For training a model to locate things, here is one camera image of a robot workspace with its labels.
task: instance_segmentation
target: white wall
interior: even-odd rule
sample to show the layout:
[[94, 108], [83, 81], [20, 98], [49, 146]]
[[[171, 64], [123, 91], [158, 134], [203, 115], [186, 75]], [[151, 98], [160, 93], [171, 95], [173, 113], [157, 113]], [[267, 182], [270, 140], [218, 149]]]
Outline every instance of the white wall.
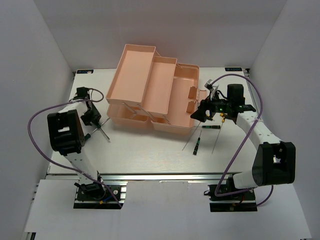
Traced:
[[263, 119], [296, 146], [294, 187], [313, 239], [320, 239], [320, 1], [288, 0], [251, 69]]
[[[32, 0], [1, 0], [0, 32], [0, 238], [18, 240], [48, 166], [27, 123], [36, 111], [66, 100], [72, 72]], [[34, 121], [33, 132], [50, 154], [46, 114]]]
[[250, 67], [286, 0], [34, 0], [65, 59], [116, 68], [125, 44], [201, 67]]

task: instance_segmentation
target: small screwdriver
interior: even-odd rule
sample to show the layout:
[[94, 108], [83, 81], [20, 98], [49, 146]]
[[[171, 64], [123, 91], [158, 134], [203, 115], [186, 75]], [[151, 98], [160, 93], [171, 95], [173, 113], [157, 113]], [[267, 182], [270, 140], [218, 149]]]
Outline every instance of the small screwdriver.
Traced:
[[203, 125], [202, 128], [203, 129], [220, 129], [221, 126], [220, 125], [210, 125], [210, 126]]
[[200, 132], [200, 135], [199, 135], [199, 137], [198, 137], [198, 140], [196, 141], [196, 144], [195, 144], [195, 147], [194, 147], [194, 150], [193, 150], [193, 155], [197, 155], [198, 147], [199, 147], [199, 143], [200, 143], [201, 133], [202, 133], [202, 130], [201, 130], [201, 132]]

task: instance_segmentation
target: white table surface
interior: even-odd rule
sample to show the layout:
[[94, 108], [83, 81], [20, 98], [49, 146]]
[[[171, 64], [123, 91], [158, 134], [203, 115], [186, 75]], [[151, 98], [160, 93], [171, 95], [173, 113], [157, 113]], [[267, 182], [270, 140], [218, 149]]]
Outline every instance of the white table surface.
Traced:
[[[113, 80], [115, 69], [95, 69], [92, 74], [76, 74], [70, 98], [73, 97], [78, 87], [96, 88], [105, 95]], [[225, 69], [200, 68], [199, 88], [209, 79], [216, 79], [224, 75]], [[228, 76], [221, 79], [219, 89], [226, 95], [228, 84], [243, 84], [246, 104], [252, 104], [246, 81], [240, 77]], [[93, 98], [100, 98], [94, 92]], [[107, 119], [108, 102], [106, 100], [95, 103], [102, 115], [101, 121]], [[201, 125], [221, 125], [222, 118], [216, 114], [215, 121], [207, 121]], [[230, 159], [236, 152], [245, 133], [231, 120], [226, 120], [219, 130], [203, 129], [197, 156], [193, 150], [200, 135], [199, 127], [185, 146], [189, 136], [155, 131], [153, 129], [127, 128], [116, 126], [108, 121], [103, 130], [111, 138], [108, 142], [105, 137], [96, 132], [85, 145], [92, 164], [101, 174], [148, 174], [148, 173], [221, 173], [225, 170]], [[248, 141], [239, 153], [230, 172], [242, 172], [252, 167], [256, 150]], [[71, 166], [70, 163], [58, 152], [54, 152], [52, 159], [60, 164]], [[70, 170], [51, 165], [49, 174], [70, 174]]]
[[[36, 240], [299, 240], [310, 232], [292, 184], [257, 212], [210, 212], [207, 183], [134, 181], [121, 210], [73, 209], [74, 180], [41, 180], [25, 232]], [[257, 202], [270, 186], [255, 190]]]

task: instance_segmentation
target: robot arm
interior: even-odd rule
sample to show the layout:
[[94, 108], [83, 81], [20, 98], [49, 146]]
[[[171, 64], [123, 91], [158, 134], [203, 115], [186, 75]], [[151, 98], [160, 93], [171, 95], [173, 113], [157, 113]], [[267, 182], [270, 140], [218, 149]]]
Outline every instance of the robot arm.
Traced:
[[[73, 103], [63, 110], [50, 113], [47, 116], [50, 144], [54, 151], [59, 152], [72, 165], [91, 176], [94, 180], [102, 181], [98, 171], [91, 164], [86, 148], [86, 141], [91, 137], [93, 126], [101, 129], [99, 123], [101, 115], [93, 102], [76, 100], [90, 99], [89, 89], [77, 88]], [[75, 185], [84, 194], [94, 199], [102, 198], [106, 189], [101, 184], [92, 182], [81, 173], [77, 172], [79, 183]]]
[[[245, 104], [244, 87], [241, 84], [229, 84], [227, 97], [218, 90], [218, 86], [205, 85], [210, 90], [209, 96], [190, 117], [201, 122], [212, 120], [215, 113], [226, 115], [246, 134], [258, 115], [254, 107]], [[233, 175], [233, 187], [236, 189], [255, 188], [266, 185], [290, 184], [295, 179], [296, 148], [291, 142], [283, 142], [258, 120], [250, 136], [257, 150], [250, 170]]]

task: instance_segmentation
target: black mounting plate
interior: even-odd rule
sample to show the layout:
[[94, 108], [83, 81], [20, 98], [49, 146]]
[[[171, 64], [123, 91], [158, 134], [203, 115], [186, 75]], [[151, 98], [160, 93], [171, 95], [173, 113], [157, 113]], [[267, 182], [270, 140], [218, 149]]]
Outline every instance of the black mounting plate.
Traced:
[[[117, 190], [118, 193], [115, 194], [116, 199], [120, 201], [121, 196], [121, 185], [109, 185], [111, 191]], [[77, 202], [74, 202], [74, 209], [120, 209], [119, 205], [115, 202], [113, 197], [111, 197], [106, 203], [100, 204], [101, 200], [109, 198], [111, 196], [110, 192], [106, 189], [105, 195], [101, 199], [94, 199], [88, 195], [85, 195], [81, 189], [77, 188], [76, 198]]]
[[[254, 191], [246, 191], [237, 195], [229, 196], [215, 196], [215, 190], [217, 185], [209, 185], [210, 196], [210, 212], [257, 212], [258, 209], [256, 205], [256, 196]], [[220, 189], [224, 189], [226, 185], [221, 185]]]

